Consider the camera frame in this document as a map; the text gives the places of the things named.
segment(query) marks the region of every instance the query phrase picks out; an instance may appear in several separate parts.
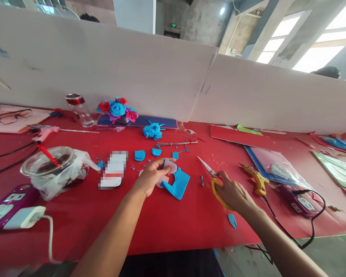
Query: eyeglasses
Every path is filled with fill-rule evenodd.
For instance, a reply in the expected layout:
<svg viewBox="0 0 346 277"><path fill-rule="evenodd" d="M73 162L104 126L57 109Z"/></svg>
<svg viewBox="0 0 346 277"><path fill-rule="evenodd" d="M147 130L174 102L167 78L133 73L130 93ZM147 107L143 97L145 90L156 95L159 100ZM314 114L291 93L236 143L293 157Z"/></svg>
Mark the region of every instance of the eyeglasses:
<svg viewBox="0 0 346 277"><path fill-rule="evenodd" d="M27 118L32 115L31 109L19 110L15 112L7 112L0 114L0 123L12 124L18 121L19 117Z"/></svg>

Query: power adapter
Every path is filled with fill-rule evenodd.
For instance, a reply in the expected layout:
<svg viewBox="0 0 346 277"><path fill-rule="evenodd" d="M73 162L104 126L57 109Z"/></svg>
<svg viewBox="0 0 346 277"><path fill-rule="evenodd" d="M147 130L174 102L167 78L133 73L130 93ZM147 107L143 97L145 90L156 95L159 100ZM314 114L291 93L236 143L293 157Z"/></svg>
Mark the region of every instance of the power adapter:
<svg viewBox="0 0 346 277"><path fill-rule="evenodd" d="M45 213L43 206L22 208L4 225L4 230L31 228Z"/></svg>

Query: red paper flower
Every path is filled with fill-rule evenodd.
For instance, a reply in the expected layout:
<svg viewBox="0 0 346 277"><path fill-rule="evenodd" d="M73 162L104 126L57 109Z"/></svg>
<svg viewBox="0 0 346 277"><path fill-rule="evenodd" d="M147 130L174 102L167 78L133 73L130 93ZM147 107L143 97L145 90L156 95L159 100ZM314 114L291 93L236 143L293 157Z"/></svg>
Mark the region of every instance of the red paper flower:
<svg viewBox="0 0 346 277"><path fill-rule="evenodd" d="M108 113L110 110L110 103L109 103L109 101L101 102L97 107L103 113Z"/></svg>
<svg viewBox="0 0 346 277"><path fill-rule="evenodd" d="M130 111L126 114L126 118L132 122L135 122L137 117L138 117L138 114L134 111Z"/></svg>
<svg viewBox="0 0 346 277"><path fill-rule="evenodd" d="M125 98L116 98L115 101L121 103L122 105L125 105L127 103L127 100Z"/></svg>

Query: glass bottle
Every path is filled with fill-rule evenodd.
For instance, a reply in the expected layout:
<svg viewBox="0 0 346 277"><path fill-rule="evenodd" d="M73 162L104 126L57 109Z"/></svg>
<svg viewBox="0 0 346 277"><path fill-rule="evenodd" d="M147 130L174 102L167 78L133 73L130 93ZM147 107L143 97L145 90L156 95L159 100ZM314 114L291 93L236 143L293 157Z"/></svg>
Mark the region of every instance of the glass bottle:
<svg viewBox="0 0 346 277"><path fill-rule="evenodd" d="M74 93L68 94L65 99L83 127L92 127L95 125L96 122L93 120L83 96Z"/></svg>

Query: floor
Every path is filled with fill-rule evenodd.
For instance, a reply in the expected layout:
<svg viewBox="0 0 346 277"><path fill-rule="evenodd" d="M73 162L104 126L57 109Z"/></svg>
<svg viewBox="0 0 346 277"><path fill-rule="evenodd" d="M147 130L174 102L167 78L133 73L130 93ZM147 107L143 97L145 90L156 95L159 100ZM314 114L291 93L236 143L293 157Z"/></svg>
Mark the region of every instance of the floor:
<svg viewBox="0 0 346 277"><path fill-rule="evenodd" d="M217 249L218 261L226 277L280 277L275 265L271 265L263 253L250 250L245 246ZM346 235L315 239L305 249L329 277L346 277ZM35 273L22 274L21 277L68 277L75 263L61 265L43 265ZM12 269L5 274L0 270L0 277L16 277L18 270Z"/></svg>

